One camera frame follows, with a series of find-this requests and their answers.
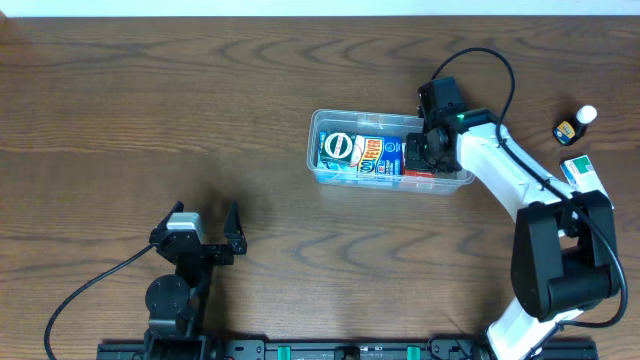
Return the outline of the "blue cool fever box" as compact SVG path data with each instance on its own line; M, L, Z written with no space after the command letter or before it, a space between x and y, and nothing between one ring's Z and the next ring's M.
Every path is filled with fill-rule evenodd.
M350 167L327 169L320 165L319 161L317 166L326 170L357 175L401 175L403 173L403 141L400 137L355 135L357 136L356 145Z

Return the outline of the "dark bottle yellow label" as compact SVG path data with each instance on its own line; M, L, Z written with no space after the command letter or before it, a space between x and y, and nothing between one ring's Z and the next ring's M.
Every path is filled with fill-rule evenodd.
M574 115L559 122L553 129L556 141L563 146L570 146L582 138L588 126L596 119L598 112L591 105L582 106Z

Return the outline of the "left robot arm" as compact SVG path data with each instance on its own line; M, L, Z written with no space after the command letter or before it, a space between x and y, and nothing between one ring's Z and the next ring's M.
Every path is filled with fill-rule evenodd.
M207 244L201 217L177 202L151 231L149 243L175 266L175 272L154 280L145 304L149 328L144 337L144 360L210 360L224 357L224 345L203 330L213 270L231 265L247 253L238 203L232 202L223 226L224 243Z

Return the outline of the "green round-logo box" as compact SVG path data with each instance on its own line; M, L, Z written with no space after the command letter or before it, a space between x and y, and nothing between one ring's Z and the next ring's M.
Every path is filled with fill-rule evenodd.
M319 164L327 169L350 167L356 138L353 133L322 131L319 136Z

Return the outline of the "red panadol box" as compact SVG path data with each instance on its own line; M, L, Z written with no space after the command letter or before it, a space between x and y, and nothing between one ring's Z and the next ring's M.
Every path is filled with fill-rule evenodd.
M407 155L406 155L406 142L402 143L402 153L403 153L403 175L404 176L435 178L435 174L431 172L411 170L408 168Z

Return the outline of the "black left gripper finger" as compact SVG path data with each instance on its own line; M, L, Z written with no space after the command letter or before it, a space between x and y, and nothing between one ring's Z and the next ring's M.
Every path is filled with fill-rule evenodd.
M236 201L233 201L229 208L224 224L224 236L234 255L247 253L247 240L240 223L239 207Z
M184 210L184 204L182 201L177 201L168 214L158 223L155 227L157 231L165 231L167 229L167 223L174 213L181 213Z

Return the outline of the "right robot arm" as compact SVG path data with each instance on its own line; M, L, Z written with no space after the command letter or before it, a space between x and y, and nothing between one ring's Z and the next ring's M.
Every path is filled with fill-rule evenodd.
M628 283L617 253L613 206L599 190L580 192L547 172L510 136L500 117L469 109L456 81L418 90L423 128L406 141L407 169L477 177L515 222L510 278L515 294L485 332L477 359L532 359L603 300L620 305L599 327L621 320Z

